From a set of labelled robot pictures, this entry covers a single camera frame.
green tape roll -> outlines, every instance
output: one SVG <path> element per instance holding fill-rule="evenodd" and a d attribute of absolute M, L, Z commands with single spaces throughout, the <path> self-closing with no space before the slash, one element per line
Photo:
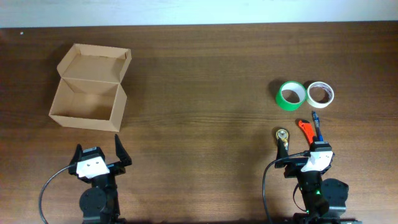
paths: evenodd
<path fill-rule="evenodd" d="M 282 96 L 282 91 L 284 90 L 292 90 L 295 92 L 300 99 L 298 103 L 291 103 L 287 101 L 283 96 Z M 295 81 L 289 81 L 285 82 L 279 89 L 279 92 L 276 94 L 276 103 L 286 111 L 293 111 L 297 110 L 303 104 L 305 99 L 307 98 L 307 91 L 305 91 L 305 88 L 301 83 L 295 82 Z"/>

wire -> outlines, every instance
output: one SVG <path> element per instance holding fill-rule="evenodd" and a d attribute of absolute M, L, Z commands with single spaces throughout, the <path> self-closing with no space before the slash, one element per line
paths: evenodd
<path fill-rule="evenodd" d="M 298 187 L 299 187 L 299 184 L 297 184 L 296 187 L 294 188 L 294 191 L 293 191 L 293 201 L 294 201 L 294 204 L 296 204 L 296 206 L 297 206 L 298 209 L 300 209 L 300 210 L 303 211 L 303 212 L 306 212 L 304 209 L 300 208 L 299 205 L 297 205 L 296 199 L 294 199 L 294 195 L 296 194 L 296 190 L 298 189 Z"/>
<path fill-rule="evenodd" d="M 304 152 L 300 152 L 300 153 L 289 155 L 287 157 L 276 159 L 276 160 L 272 161 L 270 164 L 268 164 L 268 166 L 264 170 L 264 175 L 262 176 L 262 202 L 264 203 L 264 209 L 266 210 L 267 218 L 268 218 L 270 224 L 273 224 L 273 222 L 272 222 L 271 216 L 269 215 L 268 208 L 267 208 L 267 201 L 266 201 L 266 175 L 267 175 L 267 171 L 273 164 L 275 164 L 277 162 L 283 161 L 283 160 L 288 159 L 288 158 L 292 158 L 292 157 L 296 157 L 296 156 L 304 156 L 304 155 L 305 155 Z"/>
<path fill-rule="evenodd" d="M 45 190 L 45 188 L 48 186 L 48 184 L 51 182 L 51 180 L 54 179 L 54 177 L 58 176 L 58 174 L 62 173 L 62 171 L 66 170 L 66 169 L 69 169 L 69 168 L 72 167 L 72 166 L 73 166 L 73 165 L 69 165 L 69 166 L 67 166 L 67 167 L 62 168 L 60 171 L 56 172 L 51 178 L 49 178 L 49 180 L 44 184 L 42 190 L 40 191 L 40 195 L 39 195 L 39 213 L 40 213 L 40 218 L 42 219 L 42 221 L 43 221 L 45 224 L 49 224 L 49 223 L 48 223 L 47 220 L 44 218 L 43 210 L 42 210 L 42 199 L 43 199 L 44 190 Z"/>

red utility knife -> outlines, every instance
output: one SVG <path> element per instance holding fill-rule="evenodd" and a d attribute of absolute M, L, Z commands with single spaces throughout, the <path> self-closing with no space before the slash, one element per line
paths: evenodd
<path fill-rule="evenodd" d="M 300 120 L 298 122 L 298 126 L 301 130 L 303 130 L 305 137 L 308 140 L 308 143 L 311 144 L 313 142 L 313 138 L 315 137 L 315 133 L 312 130 L 311 123 L 307 120 Z"/>

box lid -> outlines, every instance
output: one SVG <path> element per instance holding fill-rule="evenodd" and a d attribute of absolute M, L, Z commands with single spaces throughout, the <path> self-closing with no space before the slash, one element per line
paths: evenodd
<path fill-rule="evenodd" d="M 130 49 L 73 44 L 57 70 L 62 78 L 120 83 L 130 61 Z"/>

white wall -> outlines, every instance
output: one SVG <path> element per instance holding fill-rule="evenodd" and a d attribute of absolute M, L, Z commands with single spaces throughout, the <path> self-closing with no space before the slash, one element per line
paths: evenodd
<path fill-rule="evenodd" d="M 1 0 L 0 27 L 398 20 L 398 0 Z"/>

